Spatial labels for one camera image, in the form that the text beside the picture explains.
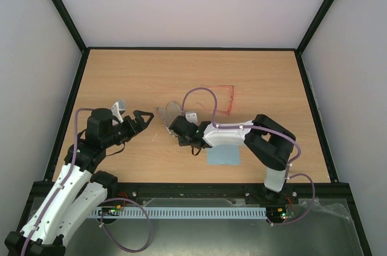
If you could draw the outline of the striped sunglasses case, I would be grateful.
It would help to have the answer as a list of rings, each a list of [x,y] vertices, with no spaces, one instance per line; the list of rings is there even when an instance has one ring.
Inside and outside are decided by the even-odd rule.
[[[173,136],[177,135],[169,129],[172,122],[178,117],[183,115],[183,111],[180,105],[176,101],[170,101],[165,107],[158,107],[157,114],[161,119],[162,124],[166,128],[167,132]]]

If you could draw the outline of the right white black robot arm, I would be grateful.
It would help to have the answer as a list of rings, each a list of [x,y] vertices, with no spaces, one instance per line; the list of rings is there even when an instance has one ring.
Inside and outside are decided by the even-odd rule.
[[[179,145],[191,147],[194,156],[198,155],[195,149],[246,146],[266,167],[264,197],[272,203],[285,195],[290,163],[301,155],[294,134],[263,114],[239,124],[205,121],[199,125],[179,115],[167,127]]]

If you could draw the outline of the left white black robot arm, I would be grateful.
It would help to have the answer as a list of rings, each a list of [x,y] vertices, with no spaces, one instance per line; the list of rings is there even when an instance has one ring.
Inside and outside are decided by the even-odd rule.
[[[123,146],[140,134],[154,114],[135,110],[124,116],[119,104],[90,112],[85,130],[74,133],[60,174],[40,207],[20,231],[6,237],[10,255],[64,255],[90,213],[115,200],[118,178],[97,167],[108,148]]]

